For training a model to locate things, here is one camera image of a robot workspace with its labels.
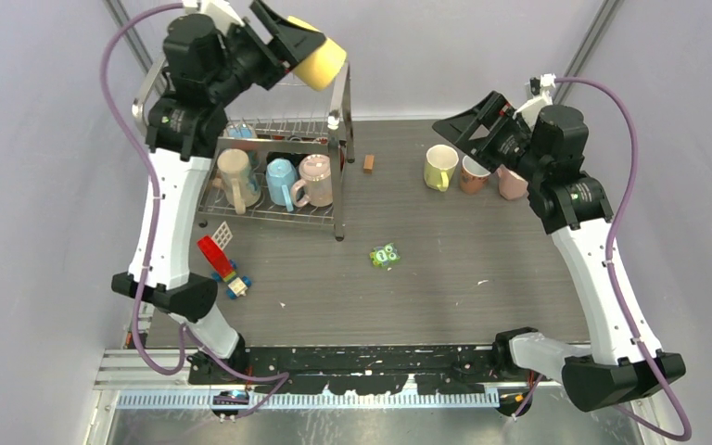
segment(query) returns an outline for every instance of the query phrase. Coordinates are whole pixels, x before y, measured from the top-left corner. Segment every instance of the brown cup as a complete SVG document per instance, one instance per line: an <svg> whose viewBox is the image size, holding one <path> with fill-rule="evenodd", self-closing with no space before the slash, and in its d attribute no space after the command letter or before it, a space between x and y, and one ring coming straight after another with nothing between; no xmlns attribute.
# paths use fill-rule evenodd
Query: brown cup
<svg viewBox="0 0 712 445"><path fill-rule="evenodd" d="M460 189L468 195L481 190L490 178L490 171L480 166L475 160L465 157L460 169Z"/></svg>
<svg viewBox="0 0 712 445"><path fill-rule="evenodd" d="M510 201L519 199L528 193L528 182L519 174L501 166L498 168L498 193Z"/></svg>

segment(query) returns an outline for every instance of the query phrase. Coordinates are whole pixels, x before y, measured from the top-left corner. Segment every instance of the mug handle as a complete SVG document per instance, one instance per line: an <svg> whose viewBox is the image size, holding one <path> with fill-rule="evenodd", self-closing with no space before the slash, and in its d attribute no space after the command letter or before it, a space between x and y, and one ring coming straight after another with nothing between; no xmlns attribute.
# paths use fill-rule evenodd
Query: mug handle
<svg viewBox="0 0 712 445"><path fill-rule="evenodd" d="M440 190L441 192L445 192L449 189L449 176L446 174L446 172L440 173L440 180L443 182L443 184L438 187L438 190Z"/></svg>
<svg viewBox="0 0 712 445"><path fill-rule="evenodd" d="M285 184L283 184L283 198L285 199L287 211L293 211L293 203L290 202L290 192L287 191L287 185Z"/></svg>
<svg viewBox="0 0 712 445"><path fill-rule="evenodd" d="M244 205L244 199L241 197L241 187L238 185L238 180L231 179L231 189L234 193L234 207L236 214L243 215L247 213L247 207Z"/></svg>
<svg viewBox="0 0 712 445"><path fill-rule="evenodd" d="M303 197L301 197L301 199L299 199L298 201L296 200L296 197L299 195L299 190L306 183L307 183L307 181L304 181L303 179L299 179L298 181L296 181L295 184L293 184L292 187L290 187L290 200L293 202L293 204L296 207L304 207L307 204L310 204L310 197L308 197L307 194L305 194Z"/></svg>

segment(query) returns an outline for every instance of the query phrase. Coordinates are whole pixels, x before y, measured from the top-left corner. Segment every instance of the rack leg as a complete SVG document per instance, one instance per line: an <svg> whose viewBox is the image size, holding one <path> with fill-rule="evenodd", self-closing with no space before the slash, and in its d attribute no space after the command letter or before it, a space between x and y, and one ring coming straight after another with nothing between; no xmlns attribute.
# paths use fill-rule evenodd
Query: rack leg
<svg viewBox="0 0 712 445"><path fill-rule="evenodd" d="M332 167L332 211L334 212L334 237L337 241L342 241L345 238L345 226L344 216L343 216L343 206L342 203L342 173L343 171L339 169L339 140L337 138L337 129L329 126L329 159L331 160Z"/></svg>
<svg viewBox="0 0 712 445"><path fill-rule="evenodd" d="M345 78L345 92L342 95L342 116L345 121L345 142L346 155L345 159L348 162L356 160L356 155L353 152L353 118L350 114L350 66L348 66L348 74Z"/></svg>

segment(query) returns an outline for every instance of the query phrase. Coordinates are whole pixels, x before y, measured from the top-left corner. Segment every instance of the white grid toy piece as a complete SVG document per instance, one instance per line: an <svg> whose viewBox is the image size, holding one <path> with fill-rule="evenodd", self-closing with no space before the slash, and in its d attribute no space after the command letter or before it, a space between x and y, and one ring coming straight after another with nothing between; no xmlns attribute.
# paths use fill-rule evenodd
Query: white grid toy piece
<svg viewBox="0 0 712 445"><path fill-rule="evenodd" d="M228 243L233 239L233 232L231 232L231 228L228 227L228 223L222 222L220 227L217 228L217 231L214 232L214 235L211 236L211 239L217 243L217 247L220 248L220 250L225 251L225 247L227 247Z"/></svg>

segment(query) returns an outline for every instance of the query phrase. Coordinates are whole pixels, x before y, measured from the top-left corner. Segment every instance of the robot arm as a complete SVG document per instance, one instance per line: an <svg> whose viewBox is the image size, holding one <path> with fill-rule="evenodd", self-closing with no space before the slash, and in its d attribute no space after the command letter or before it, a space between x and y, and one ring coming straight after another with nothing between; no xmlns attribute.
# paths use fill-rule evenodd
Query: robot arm
<svg viewBox="0 0 712 445"><path fill-rule="evenodd" d="M146 144L159 178L159 222L143 301L189 329L214 354L232 358L243 338L217 308L217 283L189 272L197 197L227 125L225 107L253 83L269 90L289 72L321 89L345 61L336 44L296 19L284 19L261 0L250 9L269 31L264 43L224 0L184 0L186 15L168 26L163 42L169 88L148 113ZM320 54L319 49L327 52ZM149 240L155 197L146 195L143 226L129 270L111 288L135 298Z"/></svg>
<svg viewBox="0 0 712 445"><path fill-rule="evenodd" d="M505 165L528 181L528 201L566 262L585 312L590 346L547 338L533 328L500 333L493 349L499 364L531 369L564 385L581 411L648 397L660 387L632 338L610 283L604 249L613 212L602 185L580 167L588 138L582 113L553 105L551 74L532 79L530 99L514 110L496 92L433 129L494 171ZM480 126L488 134L473 137ZM629 311L668 382L685 366L679 354L662 351L631 290L614 248L613 264Z"/></svg>

